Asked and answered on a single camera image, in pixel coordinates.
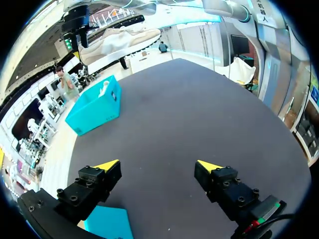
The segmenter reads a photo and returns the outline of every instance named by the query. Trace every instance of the dark gray mat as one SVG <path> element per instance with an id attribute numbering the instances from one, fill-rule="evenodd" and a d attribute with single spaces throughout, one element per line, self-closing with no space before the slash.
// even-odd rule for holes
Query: dark gray mat
<path id="1" fill-rule="evenodd" d="M 195 180 L 198 159 L 234 167 L 261 200 L 286 201 L 285 213 L 300 206 L 311 183 L 303 152 L 247 90 L 182 59 L 119 83 L 120 117 L 77 138 L 68 182 L 85 165 L 119 159 L 123 177 L 106 206 L 127 209 L 136 239 L 230 238 L 237 225 Z"/>

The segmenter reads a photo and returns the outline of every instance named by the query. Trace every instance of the cyan plastic box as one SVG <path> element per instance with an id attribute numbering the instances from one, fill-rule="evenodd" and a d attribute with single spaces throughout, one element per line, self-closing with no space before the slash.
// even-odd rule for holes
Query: cyan plastic box
<path id="1" fill-rule="evenodd" d="M 105 94 L 99 97 L 105 81 L 110 83 Z M 78 135 L 84 135 L 117 118 L 120 115 L 121 92 L 122 89 L 114 76 L 104 79 L 81 95 L 65 121 Z"/>

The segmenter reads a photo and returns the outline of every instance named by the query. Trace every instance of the cyan object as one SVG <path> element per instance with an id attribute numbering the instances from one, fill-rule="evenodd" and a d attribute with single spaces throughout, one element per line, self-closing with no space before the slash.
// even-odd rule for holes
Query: cyan object
<path id="1" fill-rule="evenodd" d="M 107 239 L 133 239 L 129 217 L 125 209 L 96 206 L 84 228 Z"/>
<path id="2" fill-rule="evenodd" d="M 109 85 L 101 97 L 103 83 Z M 110 76 L 86 90 L 66 117 L 67 124 L 80 136 L 120 115 L 122 89 L 114 76 Z"/>

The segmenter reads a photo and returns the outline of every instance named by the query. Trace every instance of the cable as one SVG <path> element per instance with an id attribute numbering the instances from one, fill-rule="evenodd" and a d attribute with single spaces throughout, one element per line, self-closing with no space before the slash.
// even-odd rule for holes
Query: cable
<path id="1" fill-rule="evenodd" d="M 259 228 L 263 228 L 269 224 L 272 224 L 274 222 L 280 221 L 280 220 L 284 220 L 284 219 L 293 219 L 295 217 L 295 214 L 283 214 L 283 215 L 278 215 L 268 221 L 265 221 L 264 223 L 261 223 L 260 225 L 254 227 L 254 229 L 259 229 Z"/>

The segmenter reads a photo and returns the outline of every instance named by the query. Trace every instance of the person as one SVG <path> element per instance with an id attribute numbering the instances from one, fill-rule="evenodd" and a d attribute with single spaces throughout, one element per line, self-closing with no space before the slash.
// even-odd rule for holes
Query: person
<path id="1" fill-rule="evenodd" d="M 166 44 L 164 44 L 163 41 L 160 42 L 159 44 L 159 51 L 161 53 L 167 52 L 168 46 Z"/>
<path id="2" fill-rule="evenodd" d="M 126 66 L 126 62 L 125 62 L 124 57 L 121 57 L 121 58 L 119 59 L 119 61 L 120 61 L 121 65 L 122 65 L 123 69 L 124 69 L 124 70 L 127 70 L 128 67 Z"/>
<path id="3" fill-rule="evenodd" d="M 61 87 L 64 89 L 67 97 L 76 101 L 79 98 L 79 91 L 73 83 L 70 74 L 65 73 L 62 66 L 56 68 L 56 74 L 61 77 Z"/>

